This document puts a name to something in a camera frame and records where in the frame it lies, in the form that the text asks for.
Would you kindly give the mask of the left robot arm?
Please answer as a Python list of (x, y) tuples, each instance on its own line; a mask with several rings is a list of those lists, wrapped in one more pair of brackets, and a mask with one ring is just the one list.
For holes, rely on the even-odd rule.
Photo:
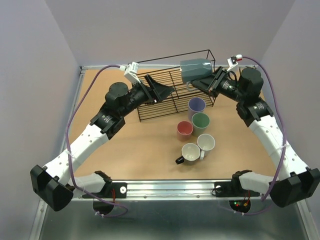
[(62, 210), (82, 195), (106, 197), (111, 193), (112, 180), (104, 172), (95, 171), (75, 179), (74, 171), (119, 132), (125, 125), (125, 116), (140, 105), (162, 102), (175, 90), (156, 82), (149, 74), (144, 78), (147, 85), (138, 82), (132, 88), (123, 82), (113, 83), (99, 112), (73, 143), (43, 167), (36, 165), (31, 169), (33, 191), (54, 211)]

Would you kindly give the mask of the green cup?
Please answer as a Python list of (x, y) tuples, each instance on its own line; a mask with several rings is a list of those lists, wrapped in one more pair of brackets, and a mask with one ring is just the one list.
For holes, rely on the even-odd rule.
[(200, 136), (204, 133), (204, 131), (208, 128), (210, 125), (210, 118), (207, 114), (203, 112), (195, 113), (192, 116), (191, 123), (193, 126), (192, 135), (195, 137)]

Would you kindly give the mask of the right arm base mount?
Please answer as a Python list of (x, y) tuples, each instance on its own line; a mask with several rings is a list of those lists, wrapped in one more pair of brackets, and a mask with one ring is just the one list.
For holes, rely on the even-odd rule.
[(250, 194), (251, 197), (259, 197), (261, 194), (253, 190), (246, 190), (238, 183), (233, 183), (230, 179), (215, 180), (211, 194), (217, 198), (244, 197)]

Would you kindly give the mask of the white mug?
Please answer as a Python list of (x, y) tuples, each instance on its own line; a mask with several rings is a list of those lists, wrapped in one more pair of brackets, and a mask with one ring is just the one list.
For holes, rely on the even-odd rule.
[(200, 149), (199, 159), (202, 161), (214, 149), (216, 145), (216, 140), (210, 134), (201, 134), (197, 138), (197, 145)]

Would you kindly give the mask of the black mug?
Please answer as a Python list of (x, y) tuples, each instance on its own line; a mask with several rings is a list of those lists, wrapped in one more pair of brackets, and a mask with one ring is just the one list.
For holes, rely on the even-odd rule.
[(194, 165), (200, 158), (201, 150), (194, 143), (187, 143), (181, 149), (181, 156), (175, 160), (177, 165)]

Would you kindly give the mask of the purple cup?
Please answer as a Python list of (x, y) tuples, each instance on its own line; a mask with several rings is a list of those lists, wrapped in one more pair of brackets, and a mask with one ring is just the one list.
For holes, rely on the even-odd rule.
[(200, 97), (193, 97), (188, 101), (187, 116), (189, 121), (196, 113), (202, 113), (206, 107), (206, 102)]

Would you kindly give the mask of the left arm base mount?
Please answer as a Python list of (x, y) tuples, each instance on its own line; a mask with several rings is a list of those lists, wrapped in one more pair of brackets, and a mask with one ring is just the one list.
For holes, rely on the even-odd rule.
[(111, 199), (113, 197), (125, 199), (127, 197), (127, 186), (126, 182), (100, 182), (86, 183), (84, 189), (103, 199)]

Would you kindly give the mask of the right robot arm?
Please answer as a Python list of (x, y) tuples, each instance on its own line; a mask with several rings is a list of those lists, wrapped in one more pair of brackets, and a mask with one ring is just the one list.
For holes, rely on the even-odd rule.
[(196, 70), (186, 83), (210, 97), (222, 94), (234, 100), (237, 114), (260, 140), (277, 167), (274, 176), (251, 170), (237, 171), (230, 184), (221, 187), (223, 194), (242, 195), (253, 191), (270, 196), (280, 208), (313, 195), (320, 183), (320, 171), (311, 169), (287, 141), (284, 127), (278, 126), (273, 111), (260, 96), (264, 80), (257, 69), (246, 67), (235, 80), (222, 67), (217, 70), (203, 68)]

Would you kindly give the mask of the blue-grey mug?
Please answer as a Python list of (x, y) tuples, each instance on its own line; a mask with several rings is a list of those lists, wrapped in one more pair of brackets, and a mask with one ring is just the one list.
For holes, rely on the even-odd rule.
[(204, 58), (182, 60), (180, 62), (180, 72), (182, 82), (186, 84), (186, 89), (192, 92), (194, 90), (189, 88), (189, 84), (210, 76), (213, 72), (213, 66), (210, 60)]

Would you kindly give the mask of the red cup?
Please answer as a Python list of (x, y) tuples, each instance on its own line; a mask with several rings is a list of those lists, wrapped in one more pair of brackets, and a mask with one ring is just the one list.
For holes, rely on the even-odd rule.
[(176, 128), (177, 139), (181, 142), (189, 140), (191, 138), (193, 130), (193, 125), (189, 121), (179, 122)]

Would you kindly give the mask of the aluminium front rail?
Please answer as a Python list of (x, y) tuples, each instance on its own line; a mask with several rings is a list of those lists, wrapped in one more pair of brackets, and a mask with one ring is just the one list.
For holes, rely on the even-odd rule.
[(216, 197), (211, 194), (214, 181), (230, 179), (196, 180), (113, 180), (127, 183), (126, 198), (117, 201), (188, 201), (188, 200), (240, 200), (243, 197)]

